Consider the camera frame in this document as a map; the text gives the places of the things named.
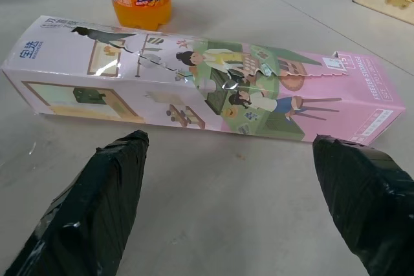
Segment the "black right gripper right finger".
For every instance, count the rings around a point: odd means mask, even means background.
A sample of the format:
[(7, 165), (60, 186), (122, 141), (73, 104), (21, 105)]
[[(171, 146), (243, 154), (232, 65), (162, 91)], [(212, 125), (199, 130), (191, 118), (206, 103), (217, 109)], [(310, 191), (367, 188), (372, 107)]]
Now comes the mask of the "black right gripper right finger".
[(356, 142), (318, 135), (312, 150), (334, 225), (369, 276), (414, 276), (414, 179)]

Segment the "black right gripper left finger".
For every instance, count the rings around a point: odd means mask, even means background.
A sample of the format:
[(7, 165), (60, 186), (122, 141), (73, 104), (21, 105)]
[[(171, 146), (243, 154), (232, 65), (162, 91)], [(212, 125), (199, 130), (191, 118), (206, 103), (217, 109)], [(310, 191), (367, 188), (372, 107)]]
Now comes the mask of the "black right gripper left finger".
[(133, 228), (149, 138), (97, 148), (2, 276), (116, 276)]

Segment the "pink freezer bag box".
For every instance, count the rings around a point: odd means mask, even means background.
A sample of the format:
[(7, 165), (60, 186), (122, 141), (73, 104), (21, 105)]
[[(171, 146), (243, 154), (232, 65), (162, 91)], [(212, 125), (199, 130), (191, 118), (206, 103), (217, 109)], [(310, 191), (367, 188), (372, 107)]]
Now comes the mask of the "pink freezer bag box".
[(38, 113), (367, 145), (405, 110), (378, 61), (42, 16), (1, 65)]

